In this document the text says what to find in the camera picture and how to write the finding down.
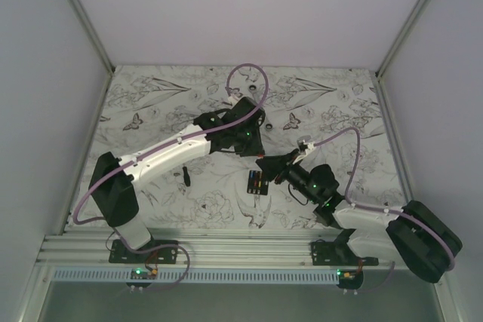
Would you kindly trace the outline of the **black fuse box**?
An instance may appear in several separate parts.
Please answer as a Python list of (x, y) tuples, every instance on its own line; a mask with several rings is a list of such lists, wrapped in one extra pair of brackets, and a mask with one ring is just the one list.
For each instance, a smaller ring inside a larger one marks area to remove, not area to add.
[[(258, 180), (258, 182), (255, 182), (255, 174), (262, 173), (263, 179), (261, 181)], [(250, 182), (250, 175), (251, 173), (254, 174), (254, 181)], [(264, 176), (262, 171), (259, 170), (250, 170), (248, 172), (248, 183), (247, 183), (247, 193), (250, 195), (262, 195), (262, 196), (267, 196), (269, 191), (269, 181), (268, 179)]]

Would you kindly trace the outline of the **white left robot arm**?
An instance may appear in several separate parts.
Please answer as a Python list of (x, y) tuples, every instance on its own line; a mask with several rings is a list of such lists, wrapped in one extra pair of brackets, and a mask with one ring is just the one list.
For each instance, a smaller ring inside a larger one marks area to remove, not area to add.
[(260, 125), (264, 118), (261, 106), (242, 97), (228, 109), (201, 114), (175, 135), (144, 150), (123, 156), (107, 152), (98, 158), (89, 184), (91, 196), (135, 262), (147, 262), (154, 253), (152, 236), (139, 215), (137, 193), (162, 174), (215, 152), (263, 155)]

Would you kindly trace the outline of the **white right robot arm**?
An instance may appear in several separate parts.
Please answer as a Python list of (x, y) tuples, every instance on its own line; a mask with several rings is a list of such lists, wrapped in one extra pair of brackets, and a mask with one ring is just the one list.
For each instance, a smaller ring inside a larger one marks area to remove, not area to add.
[(351, 265), (359, 258), (404, 264), (419, 279), (435, 284), (454, 268), (462, 241), (425, 204), (378, 207), (350, 201), (338, 192), (339, 183), (327, 164), (311, 171), (301, 165), (298, 151), (256, 161), (275, 184), (287, 182), (315, 205), (318, 221), (341, 233), (334, 242), (338, 262)]

